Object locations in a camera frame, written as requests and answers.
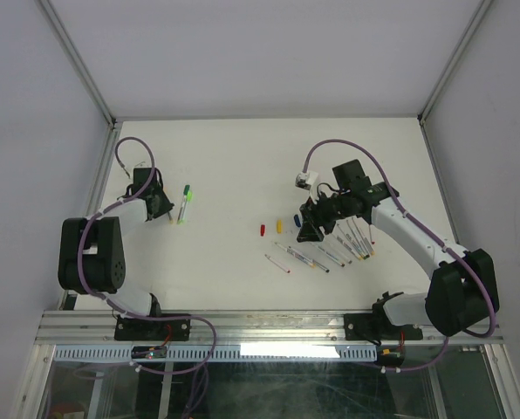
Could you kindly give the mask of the green capped pen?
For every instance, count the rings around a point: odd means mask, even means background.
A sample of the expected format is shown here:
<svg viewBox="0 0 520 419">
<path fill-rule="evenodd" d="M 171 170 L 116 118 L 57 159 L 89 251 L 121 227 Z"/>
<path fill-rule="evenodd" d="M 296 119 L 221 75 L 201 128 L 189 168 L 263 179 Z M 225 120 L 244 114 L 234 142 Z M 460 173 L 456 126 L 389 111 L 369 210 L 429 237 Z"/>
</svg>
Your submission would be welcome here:
<svg viewBox="0 0 520 419">
<path fill-rule="evenodd" d="M 189 184 L 187 184 L 184 187 L 184 190 L 183 190 L 183 198 L 182 198 L 182 201 L 181 201 L 181 208 L 180 208 L 178 219 L 177 219 L 177 223 L 178 224 L 183 223 L 184 220 L 185 220 L 186 208 L 187 208 L 188 201 L 189 201 L 190 197 L 191 197 L 191 187 L 190 187 Z"/>
</svg>

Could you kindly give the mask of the purple pen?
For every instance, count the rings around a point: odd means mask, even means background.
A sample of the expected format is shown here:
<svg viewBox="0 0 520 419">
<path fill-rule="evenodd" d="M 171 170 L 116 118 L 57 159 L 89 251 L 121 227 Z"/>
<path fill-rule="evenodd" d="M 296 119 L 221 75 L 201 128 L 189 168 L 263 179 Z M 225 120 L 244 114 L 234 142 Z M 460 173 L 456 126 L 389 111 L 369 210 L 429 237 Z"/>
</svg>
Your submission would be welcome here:
<svg viewBox="0 0 520 419">
<path fill-rule="evenodd" d="M 319 251 L 321 251 L 324 255 L 326 255 L 333 263 L 337 264 L 340 267 L 345 267 L 346 264 L 338 258 L 336 255 L 328 251 L 326 248 L 324 248 L 320 244 L 314 244 L 314 247 L 317 248 Z"/>
</svg>

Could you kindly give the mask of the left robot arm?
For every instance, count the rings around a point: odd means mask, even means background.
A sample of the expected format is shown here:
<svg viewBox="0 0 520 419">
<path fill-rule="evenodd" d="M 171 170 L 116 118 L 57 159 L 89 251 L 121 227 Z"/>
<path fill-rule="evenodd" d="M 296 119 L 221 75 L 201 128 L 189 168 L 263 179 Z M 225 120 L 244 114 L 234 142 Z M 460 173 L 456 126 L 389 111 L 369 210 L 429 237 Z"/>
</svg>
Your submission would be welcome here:
<svg viewBox="0 0 520 419">
<path fill-rule="evenodd" d="M 123 237 L 162 216 L 174 205 L 164 190 L 159 169 L 135 168 L 122 204 L 90 223 L 87 218 L 63 221 L 58 282 L 66 291 L 102 298 L 113 310 L 133 319 L 145 339 L 159 336 L 164 319 L 158 299 L 126 279 Z"/>
</svg>

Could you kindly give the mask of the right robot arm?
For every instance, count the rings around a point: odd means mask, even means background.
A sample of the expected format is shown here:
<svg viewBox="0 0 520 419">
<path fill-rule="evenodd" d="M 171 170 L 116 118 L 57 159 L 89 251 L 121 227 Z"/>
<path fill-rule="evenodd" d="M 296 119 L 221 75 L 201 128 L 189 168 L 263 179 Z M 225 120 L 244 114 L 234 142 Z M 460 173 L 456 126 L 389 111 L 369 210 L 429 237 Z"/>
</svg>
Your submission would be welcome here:
<svg viewBox="0 0 520 419">
<path fill-rule="evenodd" d="M 330 195 L 319 191 L 316 173 L 297 175 L 296 186 L 309 193 L 300 208 L 297 241 L 321 243 L 340 220 L 361 218 L 392 238 L 429 278 L 427 292 L 385 293 L 373 304 L 375 334 L 390 338 L 402 326 L 431 325 L 451 337 L 484 319 L 496 324 L 500 302 L 494 263 L 486 251 L 469 251 L 415 222 L 399 193 L 385 182 L 372 182 L 359 161 L 341 164 L 332 172 L 338 187 Z"/>
</svg>

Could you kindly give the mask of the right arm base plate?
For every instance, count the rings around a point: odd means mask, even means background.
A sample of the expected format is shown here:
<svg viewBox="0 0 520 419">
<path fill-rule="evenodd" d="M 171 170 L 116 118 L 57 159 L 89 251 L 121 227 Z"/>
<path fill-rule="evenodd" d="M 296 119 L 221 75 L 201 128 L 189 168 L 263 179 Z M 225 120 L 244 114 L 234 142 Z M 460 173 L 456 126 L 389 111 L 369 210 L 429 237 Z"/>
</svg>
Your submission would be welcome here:
<svg viewBox="0 0 520 419">
<path fill-rule="evenodd" d="M 419 341 L 423 340 L 421 329 L 412 325 L 393 326 L 386 318 L 378 318 L 373 313 L 345 313 L 343 315 L 346 340 L 365 340 L 373 344 L 383 340 Z"/>
</svg>

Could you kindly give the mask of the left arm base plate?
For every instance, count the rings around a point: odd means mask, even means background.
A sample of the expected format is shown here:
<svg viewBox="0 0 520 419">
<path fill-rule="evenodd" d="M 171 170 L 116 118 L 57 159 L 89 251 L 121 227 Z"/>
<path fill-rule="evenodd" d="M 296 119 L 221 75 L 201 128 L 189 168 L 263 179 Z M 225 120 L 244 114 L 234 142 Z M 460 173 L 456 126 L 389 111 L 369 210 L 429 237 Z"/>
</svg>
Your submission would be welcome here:
<svg viewBox="0 0 520 419">
<path fill-rule="evenodd" d="M 189 340 L 190 319 L 187 314 L 163 313 L 161 320 L 142 320 L 118 317 L 114 329 L 116 341 Z"/>
</svg>

